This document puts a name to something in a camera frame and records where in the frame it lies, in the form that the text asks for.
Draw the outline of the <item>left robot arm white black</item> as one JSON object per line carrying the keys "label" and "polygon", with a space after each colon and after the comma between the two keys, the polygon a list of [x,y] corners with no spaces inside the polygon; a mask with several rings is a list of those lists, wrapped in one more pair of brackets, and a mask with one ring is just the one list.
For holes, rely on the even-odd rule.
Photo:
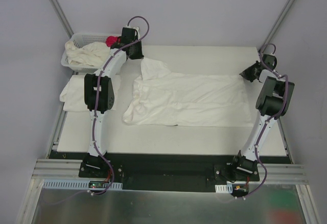
{"label": "left robot arm white black", "polygon": [[112,80],[127,59],[143,57],[138,27],[126,26],[110,47],[108,60],[92,74],[84,77],[84,102],[90,113],[90,144],[79,170],[81,178],[105,178],[110,166],[103,160],[107,153],[104,120],[115,101]]}

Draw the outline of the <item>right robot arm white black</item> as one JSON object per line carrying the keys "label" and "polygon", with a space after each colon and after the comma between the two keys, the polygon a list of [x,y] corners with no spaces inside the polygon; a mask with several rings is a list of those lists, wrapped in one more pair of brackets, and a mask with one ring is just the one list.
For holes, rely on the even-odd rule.
{"label": "right robot arm white black", "polygon": [[256,101],[258,115],[250,136],[230,165],[233,182],[249,180],[258,171],[261,148],[270,129],[286,114],[295,87],[286,74],[276,71],[277,58],[274,54],[259,54],[259,58],[260,61],[240,73],[244,79],[251,82],[258,80],[263,86]]}

